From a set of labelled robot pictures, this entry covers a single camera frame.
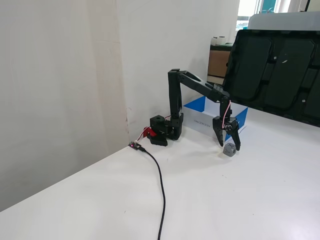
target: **small gray object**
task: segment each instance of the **small gray object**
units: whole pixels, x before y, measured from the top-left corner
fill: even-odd
[[[228,157],[233,157],[237,152],[236,145],[233,143],[227,143],[223,148],[223,154],[227,155]]]

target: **red wire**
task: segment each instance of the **red wire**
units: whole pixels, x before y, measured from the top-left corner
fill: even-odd
[[[142,133],[140,134],[140,136],[137,138],[136,141],[139,141],[139,139],[141,138],[142,134],[144,134],[144,132],[145,132],[148,128],[149,128],[149,127],[146,126],[146,127],[143,129]]]
[[[229,101],[229,105],[228,105],[228,107],[226,108],[225,113],[224,113],[224,115],[223,115],[222,129],[225,128],[225,117],[226,117],[226,115],[227,115],[228,109],[230,108],[230,105],[231,105],[231,100]]]

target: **white table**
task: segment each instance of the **white table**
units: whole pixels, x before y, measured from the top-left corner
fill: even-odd
[[[163,174],[162,240],[319,240],[320,128],[249,110],[229,158],[184,128],[142,145]],[[1,240],[155,240],[156,164],[125,148],[0,213]]]

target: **cardboard box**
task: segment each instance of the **cardboard box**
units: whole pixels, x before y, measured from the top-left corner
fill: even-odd
[[[232,45],[210,46],[207,81],[222,85],[227,72]]]
[[[235,117],[239,124],[239,128],[242,130],[245,127],[248,107],[239,104],[231,103],[232,115]],[[182,112],[183,125],[196,130],[202,134],[217,139],[212,126],[212,120],[214,117],[220,114],[220,104],[215,103],[205,96],[202,96],[192,102],[187,103],[183,106]],[[224,140],[228,140],[231,136],[223,131]]]

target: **black robotic arm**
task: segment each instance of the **black robotic arm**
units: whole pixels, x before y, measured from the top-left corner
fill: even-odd
[[[210,84],[188,71],[180,71],[180,69],[172,69],[168,72],[169,80],[169,102],[170,102],[170,120],[166,120],[163,116],[155,116],[150,118],[150,127],[155,133],[148,134],[148,138],[152,144],[166,146],[167,139],[179,139],[182,131],[182,123],[184,114],[182,111],[182,97],[180,83],[186,85],[190,89],[206,96],[211,101],[220,103],[220,116],[216,116],[212,120],[213,130],[218,138],[220,145],[223,147],[223,130],[229,134],[236,146],[240,150],[239,124],[237,119],[230,117],[232,110],[230,108],[230,95],[217,84]]]

